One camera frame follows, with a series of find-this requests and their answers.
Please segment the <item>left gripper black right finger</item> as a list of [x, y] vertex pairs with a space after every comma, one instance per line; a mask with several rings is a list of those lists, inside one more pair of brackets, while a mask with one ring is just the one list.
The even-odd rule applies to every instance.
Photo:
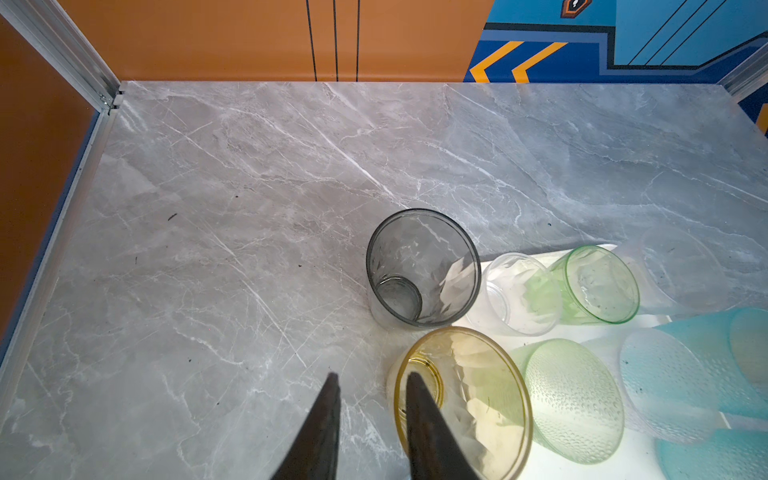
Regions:
[[407, 379], [406, 424], [412, 479], [478, 478], [416, 372]]

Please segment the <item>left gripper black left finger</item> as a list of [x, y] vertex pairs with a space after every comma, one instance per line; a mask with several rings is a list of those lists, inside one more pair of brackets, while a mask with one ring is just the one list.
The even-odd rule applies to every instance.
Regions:
[[340, 412], [339, 377], [331, 372], [272, 479], [335, 479]]

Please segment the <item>pale green frosted glass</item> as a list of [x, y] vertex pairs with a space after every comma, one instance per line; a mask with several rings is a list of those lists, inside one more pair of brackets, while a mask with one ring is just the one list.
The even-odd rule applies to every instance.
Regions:
[[532, 343], [509, 355], [529, 393], [535, 442], [582, 465], [613, 456], [625, 412], [616, 381], [601, 360], [567, 339]]

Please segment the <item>dark grey glass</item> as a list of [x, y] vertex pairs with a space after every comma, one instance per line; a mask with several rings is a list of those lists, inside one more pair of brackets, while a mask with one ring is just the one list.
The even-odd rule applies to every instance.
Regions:
[[385, 218], [365, 257], [373, 319], [386, 329], [451, 325], [474, 305], [482, 267], [468, 233], [449, 216], [411, 208]]

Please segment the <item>bright green glass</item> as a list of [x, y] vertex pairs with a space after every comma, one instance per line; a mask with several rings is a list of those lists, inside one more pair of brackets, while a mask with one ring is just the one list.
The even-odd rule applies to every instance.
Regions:
[[637, 281], [613, 252], [596, 245], [578, 247], [560, 257], [547, 272], [560, 288], [566, 325], [619, 325], [640, 307]]

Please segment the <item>teal frosted glass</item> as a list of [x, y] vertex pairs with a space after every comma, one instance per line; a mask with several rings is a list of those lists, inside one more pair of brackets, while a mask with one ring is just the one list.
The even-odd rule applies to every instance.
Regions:
[[660, 325], [683, 343], [711, 377], [719, 410], [767, 418], [767, 311], [739, 308]]
[[708, 440], [655, 443], [667, 479], [766, 479], [767, 432], [717, 430]]

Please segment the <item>clear ribbed glass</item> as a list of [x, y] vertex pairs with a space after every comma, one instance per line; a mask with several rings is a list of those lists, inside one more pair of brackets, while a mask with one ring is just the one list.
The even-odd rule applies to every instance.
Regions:
[[679, 228], [651, 227], [612, 252], [637, 282], [640, 314], [695, 316], [726, 308], [729, 286], [721, 265]]

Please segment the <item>cream plastic tray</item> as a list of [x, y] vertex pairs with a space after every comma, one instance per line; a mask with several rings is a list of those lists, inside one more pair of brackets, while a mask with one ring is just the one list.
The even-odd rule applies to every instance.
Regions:
[[469, 321], [528, 338], [511, 353], [533, 406], [537, 442], [594, 465], [626, 429], [655, 440], [668, 479], [763, 479], [767, 434], [725, 428], [724, 414], [765, 417], [767, 314], [708, 315], [626, 331], [641, 287], [624, 258], [588, 245], [545, 265], [507, 253], [481, 269]]

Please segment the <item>amber glass left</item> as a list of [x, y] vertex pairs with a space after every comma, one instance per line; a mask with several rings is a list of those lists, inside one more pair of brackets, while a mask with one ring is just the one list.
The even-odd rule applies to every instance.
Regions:
[[464, 327], [434, 330], [400, 355], [386, 380], [387, 402], [408, 451], [406, 383], [419, 374], [462, 454], [482, 479], [516, 479], [533, 439], [522, 374], [488, 336]]

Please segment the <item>aluminium corner post right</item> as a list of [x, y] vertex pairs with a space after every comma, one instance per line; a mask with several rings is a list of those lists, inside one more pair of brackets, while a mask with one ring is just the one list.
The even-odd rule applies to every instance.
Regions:
[[718, 84], [722, 86], [736, 102], [741, 102], [767, 83], [768, 45], [761, 46]]

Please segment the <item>aluminium corner post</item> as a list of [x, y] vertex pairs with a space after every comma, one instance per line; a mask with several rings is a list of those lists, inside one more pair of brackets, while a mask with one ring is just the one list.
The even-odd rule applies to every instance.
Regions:
[[96, 110], [118, 108], [121, 82], [56, 0], [2, 0], [1, 16]]
[[761, 46], [718, 84], [722, 86], [736, 102], [741, 102], [767, 83], [768, 45]]

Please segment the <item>aluminium corner post left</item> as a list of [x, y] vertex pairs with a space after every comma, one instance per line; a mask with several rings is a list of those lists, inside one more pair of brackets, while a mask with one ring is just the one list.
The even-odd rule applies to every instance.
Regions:
[[56, 0], [2, 0], [1, 16], [96, 110], [118, 108], [121, 82]]

